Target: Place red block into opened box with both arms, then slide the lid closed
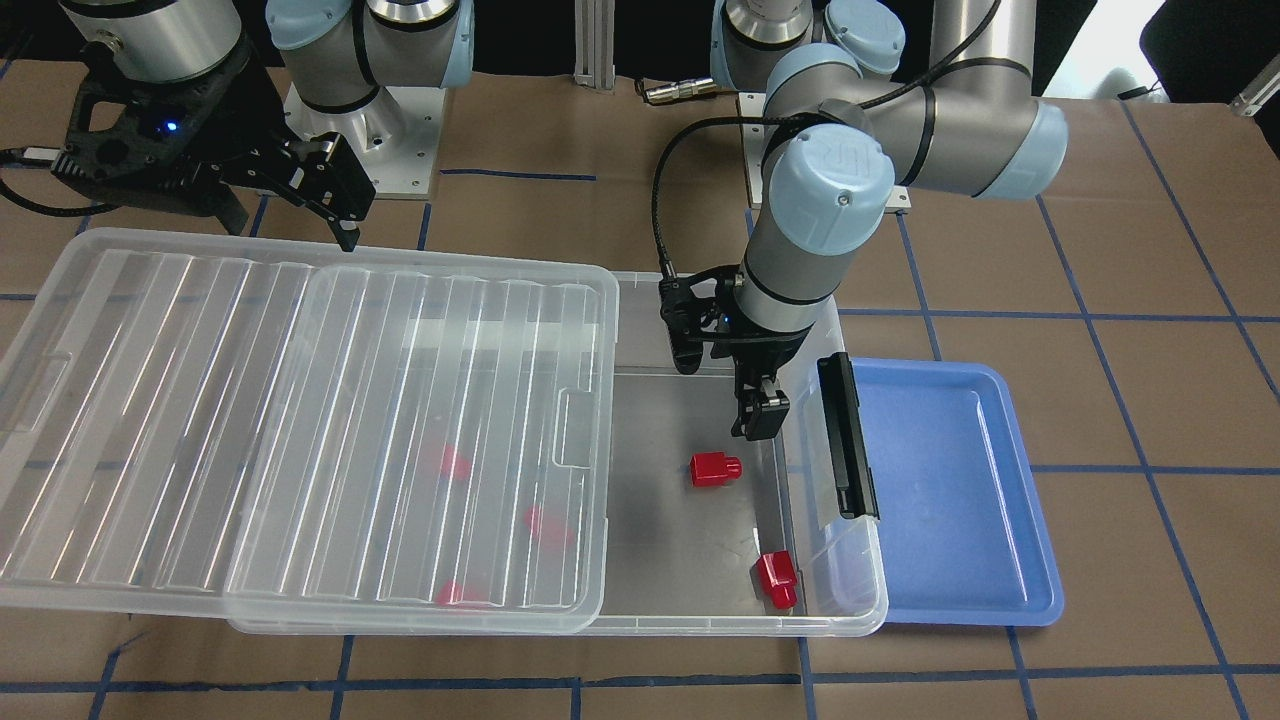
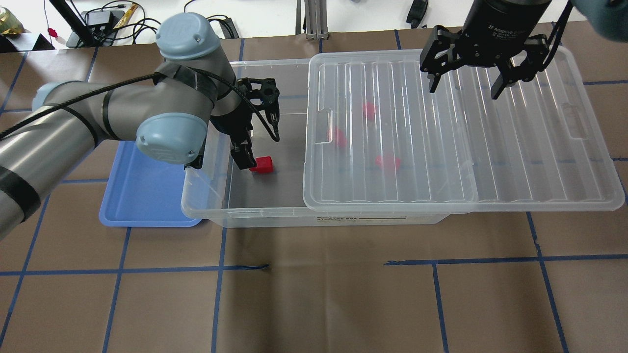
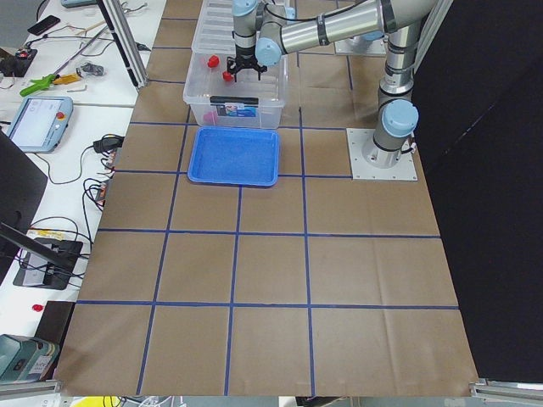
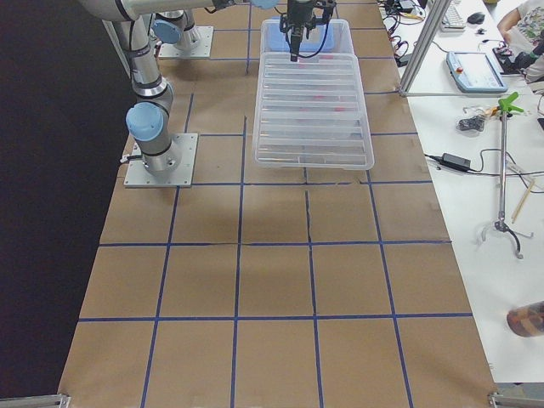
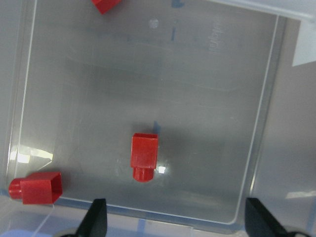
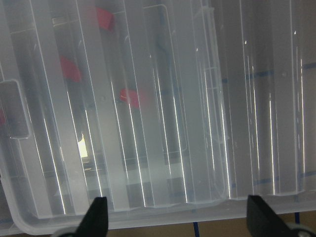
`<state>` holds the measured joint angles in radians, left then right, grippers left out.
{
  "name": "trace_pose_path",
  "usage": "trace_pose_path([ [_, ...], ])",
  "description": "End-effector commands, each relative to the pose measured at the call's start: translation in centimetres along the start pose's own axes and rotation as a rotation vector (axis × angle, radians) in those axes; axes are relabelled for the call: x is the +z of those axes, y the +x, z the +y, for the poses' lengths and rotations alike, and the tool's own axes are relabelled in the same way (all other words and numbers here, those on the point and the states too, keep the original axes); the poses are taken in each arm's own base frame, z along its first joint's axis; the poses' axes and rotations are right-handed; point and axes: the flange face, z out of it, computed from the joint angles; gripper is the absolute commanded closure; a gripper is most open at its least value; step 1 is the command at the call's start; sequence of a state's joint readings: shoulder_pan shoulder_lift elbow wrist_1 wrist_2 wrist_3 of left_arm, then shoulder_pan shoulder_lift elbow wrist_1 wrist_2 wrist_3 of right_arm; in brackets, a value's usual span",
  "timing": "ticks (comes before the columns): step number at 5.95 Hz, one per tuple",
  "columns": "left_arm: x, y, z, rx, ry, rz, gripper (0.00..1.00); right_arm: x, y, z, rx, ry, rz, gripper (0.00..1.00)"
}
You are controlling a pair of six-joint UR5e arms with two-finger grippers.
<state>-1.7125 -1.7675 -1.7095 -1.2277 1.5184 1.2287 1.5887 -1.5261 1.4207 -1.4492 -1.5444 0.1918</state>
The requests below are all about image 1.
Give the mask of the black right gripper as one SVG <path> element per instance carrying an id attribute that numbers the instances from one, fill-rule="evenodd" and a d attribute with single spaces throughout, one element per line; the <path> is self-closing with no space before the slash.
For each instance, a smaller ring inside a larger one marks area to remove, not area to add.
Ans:
<path id="1" fill-rule="evenodd" d="M 123 208 L 212 217 L 228 234 L 248 223 L 232 187 L 268 190 L 325 220 L 344 252 L 376 190 L 343 135 L 308 140 L 285 127 L 280 95 L 252 45 L 236 45 L 189 79 L 127 78 L 118 54 L 87 45 L 82 81 L 52 174 Z"/>

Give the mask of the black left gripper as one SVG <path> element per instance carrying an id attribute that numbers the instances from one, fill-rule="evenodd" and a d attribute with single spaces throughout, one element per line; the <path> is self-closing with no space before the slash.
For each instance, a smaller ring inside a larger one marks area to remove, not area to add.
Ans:
<path id="1" fill-rule="evenodd" d="M 685 375 L 696 373 L 707 345 L 713 357 L 732 359 L 737 413 L 731 436 L 751 442 L 774 439 L 790 410 L 777 370 L 796 354 L 812 327 L 773 331 L 750 319 L 735 296 L 745 283 L 736 266 L 678 275 L 673 265 L 662 264 L 660 274 L 659 314 L 675 369 Z"/>

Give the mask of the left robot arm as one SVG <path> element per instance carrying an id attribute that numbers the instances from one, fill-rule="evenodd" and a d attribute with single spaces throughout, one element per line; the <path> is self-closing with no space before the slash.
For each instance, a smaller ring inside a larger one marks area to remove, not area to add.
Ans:
<path id="1" fill-rule="evenodd" d="M 713 79 L 764 96 L 759 117 L 712 117 L 663 149 L 652 182 L 658 286 L 675 369 L 733 364 L 735 437 L 776 437 L 799 352 L 893 191 L 1030 199 L 1062 165 L 1062 110 L 1033 94 L 1033 1 L 937 1 L 929 64 L 899 83 L 906 32 L 879 1 L 718 1 Z M 660 227 L 660 184 L 696 132 L 762 129 L 759 214 L 741 260 L 684 275 Z"/>

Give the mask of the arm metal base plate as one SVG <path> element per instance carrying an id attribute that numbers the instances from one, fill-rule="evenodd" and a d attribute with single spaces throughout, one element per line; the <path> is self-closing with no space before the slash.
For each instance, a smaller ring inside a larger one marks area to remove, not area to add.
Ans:
<path id="1" fill-rule="evenodd" d="M 379 199 L 429 200 L 449 100 L 447 88 L 389 87 L 364 108 L 325 114 L 306 106 L 292 85 L 284 118 L 305 138 L 342 133 Z"/>
<path id="2" fill-rule="evenodd" d="M 765 105 L 765 95 L 755 92 L 736 94 L 736 108 L 740 117 L 760 117 Z M 767 145 L 768 131 L 760 124 L 746 124 L 741 128 L 742 165 L 748 188 L 748 206 L 758 211 L 763 202 L 762 163 Z M 886 214 L 908 214 L 913 201 L 908 190 L 895 186 L 886 204 Z"/>

